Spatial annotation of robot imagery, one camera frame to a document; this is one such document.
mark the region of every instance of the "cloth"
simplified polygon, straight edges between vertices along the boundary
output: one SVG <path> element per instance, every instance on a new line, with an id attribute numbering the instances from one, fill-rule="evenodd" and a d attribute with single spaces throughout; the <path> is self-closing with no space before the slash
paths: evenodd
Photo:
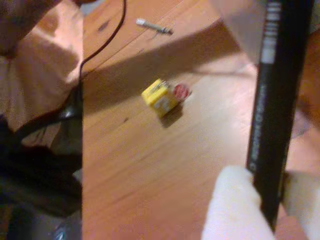
<path id="1" fill-rule="evenodd" d="M 83 15 L 71 0 L 51 9 L 17 45 L 16 58 L 0 57 L 0 115 L 16 131 L 59 108 L 78 83 L 83 60 Z M 24 139 L 50 147 L 59 124 Z"/>

